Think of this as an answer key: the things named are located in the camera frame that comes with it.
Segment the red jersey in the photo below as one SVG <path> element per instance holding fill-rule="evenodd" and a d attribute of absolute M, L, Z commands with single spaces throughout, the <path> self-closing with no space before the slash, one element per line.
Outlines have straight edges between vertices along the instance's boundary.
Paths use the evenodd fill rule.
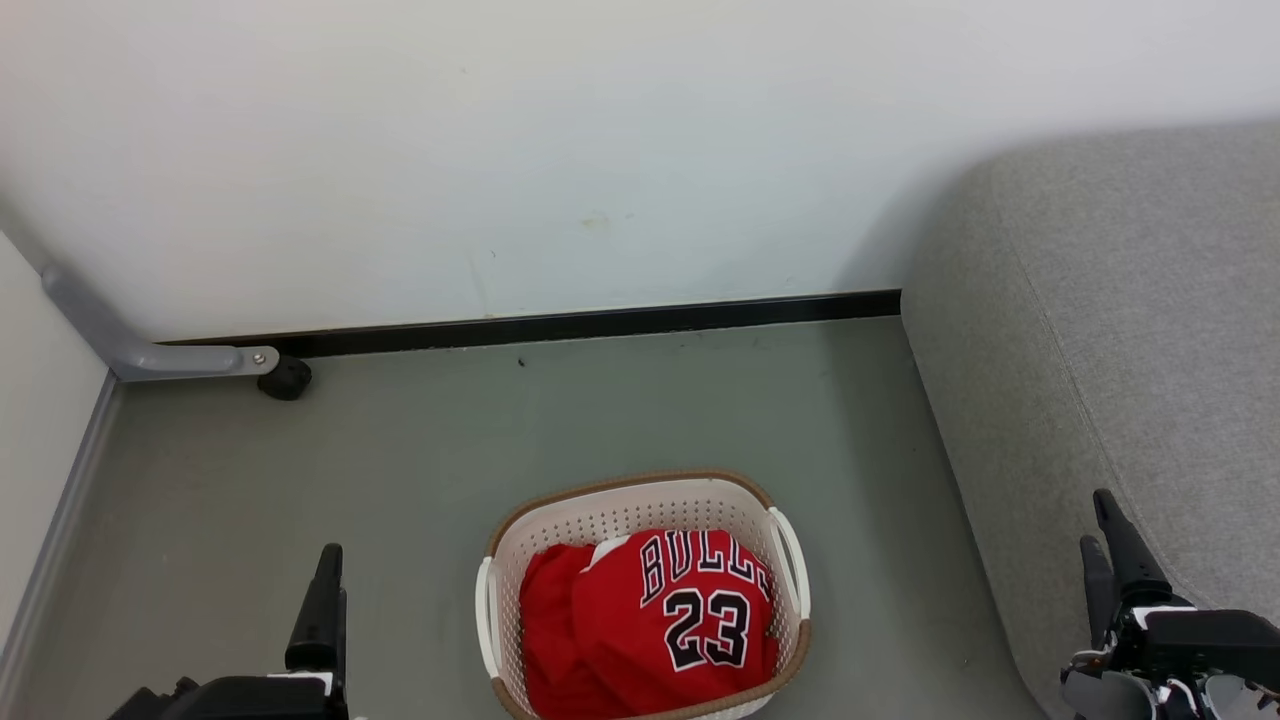
<path fill-rule="evenodd" d="M 773 678 L 773 578 L 727 532 L 648 530 L 595 555 L 573 582 L 573 637 L 631 715 L 719 700 Z"/>

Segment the red clothing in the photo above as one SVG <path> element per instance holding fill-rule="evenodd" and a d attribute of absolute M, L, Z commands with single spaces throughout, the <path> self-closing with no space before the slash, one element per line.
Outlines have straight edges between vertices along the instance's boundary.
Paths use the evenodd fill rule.
<path fill-rule="evenodd" d="M 545 720 L 613 720 L 632 714 L 586 665 L 573 642 L 573 580 L 594 546 L 557 544 L 529 562 L 520 585 L 525 691 Z"/>
<path fill-rule="evenodd" d="M 525 575 L 526 687 L 539 716 L 664 712 L 773 676 L 773 578 L 728 533 L 648 530 L 593 553 L 556 546 Z"/>

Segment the gray baseboard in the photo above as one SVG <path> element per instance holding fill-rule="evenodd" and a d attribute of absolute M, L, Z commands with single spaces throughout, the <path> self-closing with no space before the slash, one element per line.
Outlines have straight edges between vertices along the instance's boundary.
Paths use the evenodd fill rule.
<path fill-rule="evenodd" d="M 76 528 L 79 525 L 78 520 L 95 474 L 93 469 L 101 455 L 102 441 L 114 414 L 115 405 L 111 400 L 115 395 L 115 375 L 108 373 L 102 382 L 102 389 L 97 395 L 97 404 L 90 415 L 84 438 L 76 452 L 76 461 L 72 464 L 67 486 L 63 488 L 58 509 L 54 511 L 54 519 L 45 534 L 45 542 L 36 557 L 36 566 L 27 582 L 22 603 L 18 605 L 13 626 L 9 629 L 9 638 L 0 652 L 0 717 L 13 716 L 13 707 L 18 700 L 28 660 L 35 648 L 36 638 L 40 635 L 41 621 L 68 551 L 73 544 Z"/>

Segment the number 23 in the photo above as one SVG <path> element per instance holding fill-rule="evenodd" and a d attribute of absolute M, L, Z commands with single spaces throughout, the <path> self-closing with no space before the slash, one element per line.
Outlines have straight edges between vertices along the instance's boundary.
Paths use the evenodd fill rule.
<path fill-rule="evenodd" d="M 691 635 L 703 624 L 703 609 L 717 618 L 714 638 Z M 667 650 L 676 673 L 704 662 L 742 667 L 746 664 L 746 629 L 751 624 L 751 603 L 741 593 L 716 591 L 704 603 L 696 588 L 673 591 L 662 601 L 662 614 L 676 618 L 667 629 Z"/>

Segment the white plastic basket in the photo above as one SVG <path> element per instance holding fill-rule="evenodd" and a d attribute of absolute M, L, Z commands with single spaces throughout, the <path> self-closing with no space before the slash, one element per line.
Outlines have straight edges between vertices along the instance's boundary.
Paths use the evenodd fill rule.
<path fill-rule="evenodd" d="M 650 529 L 728 530 L 773 573 L 778 639 L 774 678 L 756 688 L 648 719 L 736 720 L 764 707 L 800 670 L 809 650 L 809 575 L 791 523 L 746 478 L 723 470 L 622 478 L 524 505 L 489 541 L 476 574 L 480 655 L 503 707 L 536 720 L 520 656 L 520 584 L 530 559 L 558 543 L 595 544 Z"/>

